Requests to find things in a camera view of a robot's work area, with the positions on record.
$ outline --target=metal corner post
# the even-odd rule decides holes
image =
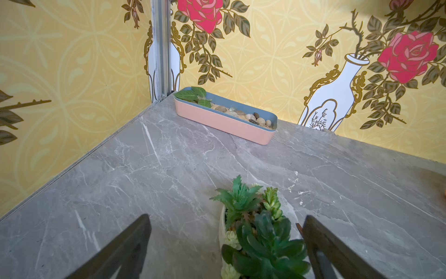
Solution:
[[[170,0],[151,0],[153,40],[155,46],[155,90],[159,101],[170,93]]]

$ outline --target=yellow wallpaper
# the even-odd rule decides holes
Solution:
[[[1,1],[0,133],[17,139],[0,139],[0,216],[151,103],[135,1],[138,29],[127,0]],[[2,110],[34,99],[51,102]]]

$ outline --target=floral wallpaper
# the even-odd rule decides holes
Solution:
[[[151,103],[152,62],[146,1],[4,0],[0,26],[2,216]]]
[[[195,13],[195,2],[216,12]],[[213,28],[232,30],[225,16],[237,17],[231,7],[239,2],[172,0],[172,25],[192,21],[213,37]],[[226,33],[198,60],[179,56],[185,64],[179,89],[203,84],[285,121],[446,162],[446,0],[242,3],[235,13],[249,23],[248,35]],[[213,55],[228,74],[204,83],[204,59]]]

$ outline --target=potted plant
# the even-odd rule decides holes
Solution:
[[[223,203],[219,240],[223,279],[304,278],[310,270],[305,243],[290,239],[291,222],[282,215],[277,188],[251,187],[240,175],[231,190],[217,189]]]
[[[241,104],[200,87],[186,87],[174,94],[175,109],[181,117],[266,145],[277,129],[277,116]]]

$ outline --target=pink flower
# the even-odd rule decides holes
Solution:
[[[437,56],[438,45],[433,40],[432,32],[398,33],[378,57],[378,62],[387,68],[393,80],[406,83],[426,72],[427,63]]]
[[[316,51],[314,53],[314,63],[311,63],[311,65],[314,65],[316,67],[319,60],[322,61],[322,50]]]
[[[178,10],[209,34],[222,22],[222,7],[223,0],[178,0]]]
[[[413,0],[392,0],[389,3],[389,7],[392,11],[402,11],[407,9]]]

